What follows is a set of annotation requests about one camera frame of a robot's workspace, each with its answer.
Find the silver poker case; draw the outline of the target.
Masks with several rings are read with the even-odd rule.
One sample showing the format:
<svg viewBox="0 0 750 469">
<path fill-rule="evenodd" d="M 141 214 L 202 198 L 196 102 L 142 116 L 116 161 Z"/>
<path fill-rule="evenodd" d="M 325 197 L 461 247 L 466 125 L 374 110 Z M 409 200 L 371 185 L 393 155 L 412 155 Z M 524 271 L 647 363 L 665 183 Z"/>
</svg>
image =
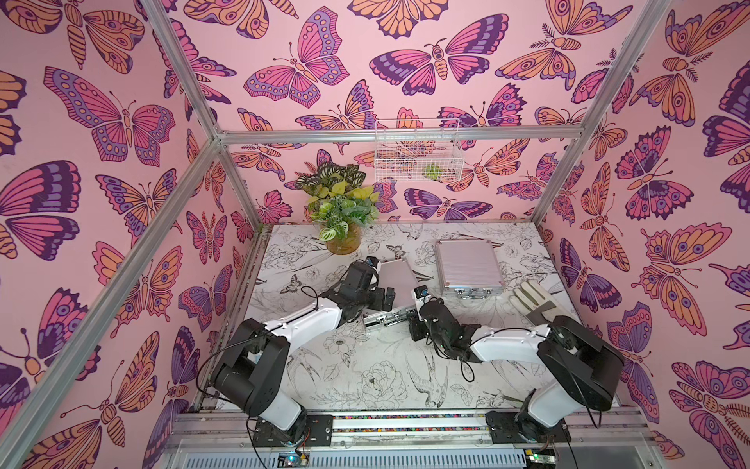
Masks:
<svg viewBox="0 0 750 469">
<path fill-rule="evenodd" d="M 416 312 L 413 291 L 418 287 L 414 271 L 405 259 L 388 261 L 380 267 L 379 287 L 385 293 L 394 291 L 394 299 L 385 299 L 385 305 L 391 305 L 390 311 L 383 309 L 365 309 L 363 323 L 367 329 L 387 328 L 406 322 L 410 314 Z"/>
<path fill-rule="evenodd" d="M 439 240 L 435 254 L 443 295 L 486 299 L 504 291 L 499 263 L 489 240 Z"/>
</svg>

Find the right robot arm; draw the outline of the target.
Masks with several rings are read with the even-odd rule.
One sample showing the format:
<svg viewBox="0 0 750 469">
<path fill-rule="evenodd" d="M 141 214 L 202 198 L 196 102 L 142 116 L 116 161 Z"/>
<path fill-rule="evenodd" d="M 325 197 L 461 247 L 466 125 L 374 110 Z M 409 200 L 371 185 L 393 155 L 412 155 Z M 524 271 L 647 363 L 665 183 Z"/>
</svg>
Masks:
<svg viewBox="0 0 750 469">
<path fill-rule="evenodd" d="M 547 369 L 552 380 L 530 392 L 513 417 L 522 440 L 551 440 L 570 414 L 582 408 L 591 415 L 604 414 L 613 407 L 624 357 L 573 318 L 556 316 L 533 328 L 495 329 L 461 324 L 445 301 L 424 287 L 414 289 L 412 296 L 412 339 L 426 339 L 443 359 L 465 367 L 506 361 Z"/>
</svg>

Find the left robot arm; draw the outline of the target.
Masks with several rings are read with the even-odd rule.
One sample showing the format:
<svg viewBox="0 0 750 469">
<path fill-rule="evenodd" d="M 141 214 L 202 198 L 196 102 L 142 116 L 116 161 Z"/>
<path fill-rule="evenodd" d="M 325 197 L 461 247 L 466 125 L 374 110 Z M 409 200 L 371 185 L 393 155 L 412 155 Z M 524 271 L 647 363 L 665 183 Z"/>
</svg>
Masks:
<svg viewBox="0 0 750 469">
<path fill-rule="evenodd" d="M 349 265 L 312 304 L 275 322 L 244 320 L 219 352 L 208 385 L 249 418 L 271 424 L 275 437 L 296 445 L 308 435 L 308 412 L 281 391 L 289 355 L 321 336 L 355 322 L 366 310 L 390 312 L 396 293 L 380 287 L 382 263 L 373 256 Z"/>
</svg>

